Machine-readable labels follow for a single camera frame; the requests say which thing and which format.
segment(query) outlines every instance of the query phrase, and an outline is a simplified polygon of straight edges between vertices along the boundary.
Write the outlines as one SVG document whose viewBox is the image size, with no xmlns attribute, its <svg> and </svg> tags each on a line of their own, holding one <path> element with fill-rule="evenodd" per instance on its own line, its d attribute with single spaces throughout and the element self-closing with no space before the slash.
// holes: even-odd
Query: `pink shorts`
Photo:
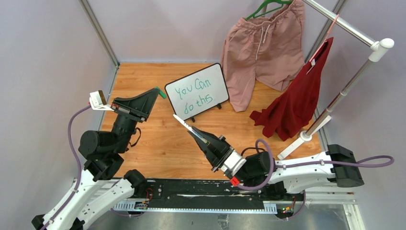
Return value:
<svg viewBox="0 0 406 230">
<path fill-rule="evenodd" d="M 304 65 L 304 11 L 304 3 L 293 0 L 270 18 L 241 18 L 231 28 L 221 65 L 236 112 L 247 109 L 255 79 L 283 91 Z"/>
</svg>

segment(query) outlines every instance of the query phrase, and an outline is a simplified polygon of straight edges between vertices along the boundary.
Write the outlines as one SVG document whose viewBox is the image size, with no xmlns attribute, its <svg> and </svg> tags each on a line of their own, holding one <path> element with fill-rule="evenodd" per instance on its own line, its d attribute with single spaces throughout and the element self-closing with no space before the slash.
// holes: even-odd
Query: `whiteboard frame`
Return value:
<svg viewBox="0 0 406 230">
<path fill-rule="evenodd" d="M 193 115 L 193 116 L 190 116 L 190 117 L 184 119 L 184 121 L 186 121 L 187 119 L 194 118 L 196 115 L 199 115 L 199 114 L 201 114 L 201 113 L 204 113 L 204 112 L 206 112 L 207 110 L 209 110 L 209 109 L 211 109 L 211 108 L 213 108 L 213 107 L 217 107 L 219 104 L 224 103 L 224 102 L 226 102 L 226 101 L 228 101 L 228 100 L 230 99 L 230 94 L 228 93 L 228 88 L 227 88 L 227 84 L 226 84 L 226 79 L 224 78 L 223 68 L 221 67 L 220 63 L 217 62 L 217 63 L 214 63 L 214 64 L 208 66 L 208 67 L 205 67 L 205 68 L 200 69 L 200 70 L 198 70 L 198 71 L 196 71 L 196 72 L 193 72 L 193 73 L 191 73 L 191 74 L 189 74 L 189 75 L 186 75 L 186 76 L 184 76 L 184 77 L 181 77 L 181 78 L 179 78 L 179 79 L 176 79 L 176 80 L 174 80 L 174 81 L 171 81 L 171 82 L 169 82 L 169 83 L 167 83 L 167 84 L 165 85 L 164 88 L 165 88 L 166 95 L 168 96 L 168 99 L 169 99 L 169 102 L 170 102 L 170 106 L 172 106 L 172 110 L 173 110 L 173 112 L 176 114 L 175 108 L 173 107 L 172 101 L 170 100 L 168 91 L 166 90 L 166 86 L 169 85 L 169 84 L 172 84 L 172 83 L 174 83 L 174 82 L 176 82 L 176 81 L 182 80 L 182 79 L 184 79 L 184 78 L 186 78 L 186 77 L 188 77 L 188 76 L 190 76 L 190 75 L 193 75 L 193 74 L 195 74 L 195 73 L 197 73 L 197 72 L 200 72 L 200 71 L 202 71 L 202 70 L 204 70 L 204 69 L 207 69 L 207 68 L 209 68 L 209 67 L 212 67 L 212 66 L 214 66 L 214 65 L 219 65 L 219 66 L 220 66 L 221 75 L 223 76 L 224 85 L 226 86 L 227 99 L 224 100 L 223 102 L 217 103 L 216 105 L 214 105 L 214 106 L 212 106 L 212 107 L 210 107 L 210 108 L 208 108 L 208 109 L 206 109 L 206 110 L 201 111 L 201 112 L 198 113 L 198 114 L 195 114 L 195 115 Z"/>
</svg>

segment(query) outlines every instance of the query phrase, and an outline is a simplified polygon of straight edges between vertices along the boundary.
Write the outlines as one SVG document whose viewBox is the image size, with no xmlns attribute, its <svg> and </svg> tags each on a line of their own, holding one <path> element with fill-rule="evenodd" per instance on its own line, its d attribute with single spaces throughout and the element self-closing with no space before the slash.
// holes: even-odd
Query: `wooden floor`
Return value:
<svg viewBox="0 0 406 230">
<path fill-rule="evenodd" d="M 134 97 L 156 86 L 164 90 L 167 83 L 209 65 L 124 63 L 120 66 L 111 99 Z M 277 135 L 265 138 L 262 135 L 262 126 L 254 126 L 249 115 L 253 110 L 268 107 L 280 94 L 281 92 L 257 81 L 245 112 L 236 113 L 231 104 L 225 102 L 221 110 L 215 107 L 197 115 L 193 125 L 217 136 L 224 135 L 238 152 L 246 147 L 253 147 L 257 139 L 263 138 L 276 157 L 295 139 L 283 142 Z M 226 179 L 220 171 L 211 172 L 210 163 L 186 129 L 173 118 L 173 113 L 169 99 L 158 97 L 149 119 L 137 124 L 142 130 L 142 137 L 135 147 L 122 154 L 124 163 L 117 176 L 137 169 L 147 178 Z M 102 130 L 110 131 L 115 118 L 116 113 L 107 112 Z M 310 156 L 320 151 L 319 139 L 314 135 L 311 142 L 303 144 L 289 158 Z"/>
</svg>

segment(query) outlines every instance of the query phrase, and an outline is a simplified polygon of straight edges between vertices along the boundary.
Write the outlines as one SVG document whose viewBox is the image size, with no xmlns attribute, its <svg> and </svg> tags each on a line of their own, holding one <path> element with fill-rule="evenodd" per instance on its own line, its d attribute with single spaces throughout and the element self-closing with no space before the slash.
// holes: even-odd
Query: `white wall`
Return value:
<svg viewBox="0 0 406 230">
<path fill-rule="evenodd" d="M 121 62 L 217 62 L 224 39 L 262 0 L 89 0 Z M 320 1 L 332 10 L 337 0 Z M 326 19 L 306 6 L 304 56 Z"/>
<path fill-rule="evenodd" d="M 387 154 L 395 164 L 361 169 L 365 185 L 355 190 L 366 228 L 404 229 L 406 189 L 406 3 L 348 1 L 342 16 L 376 40 L 389 37 L 395 46 L 336 107 L 327 125 L 330 139 L 354 151 L 356 159 Z M 325 108 L 371 53 L 363 43 L 335 27 L 334 44 L 323 71 L 319 105 Z"/>
<path fill-rule="evenodd" d="M 115 67 L 77 0 L 1 1 L 0 22 L 0 224 L 29 230 L 71 186 L 68 121 L 89 92 L 109 89 Z M 76 147 L 100 120 L 74 121 Z"/>
</svg>

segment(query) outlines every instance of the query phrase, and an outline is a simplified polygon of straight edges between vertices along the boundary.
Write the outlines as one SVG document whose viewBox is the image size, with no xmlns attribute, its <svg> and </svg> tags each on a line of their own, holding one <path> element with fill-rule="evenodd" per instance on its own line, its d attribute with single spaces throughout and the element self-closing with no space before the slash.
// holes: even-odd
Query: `pink hanger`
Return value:
<svg viewBox="0 0 406 230">
<path fill-rule="evenodd" d="M 313 56 L 310 58 L 309 62 L 312 62 L 313 59 L 315 58 L 316 54 L 318 53 L 318 51 L 321 49 L 321 47 L 323 46 L 323 44 L 326 42 L 328 35 L 331 33 L 331 31 L 333 30 L 333 26 L 337 21 L 339 14 L 337 14 L 336 18 L 334 19 L 333 23 L 331 24 L 330 28 L 327 31 L 326 37 L 324 38 L 324 42 L 320 45 L 320 47 L 316 50 L 315 54 L 313 54 Z"/>
</svg>

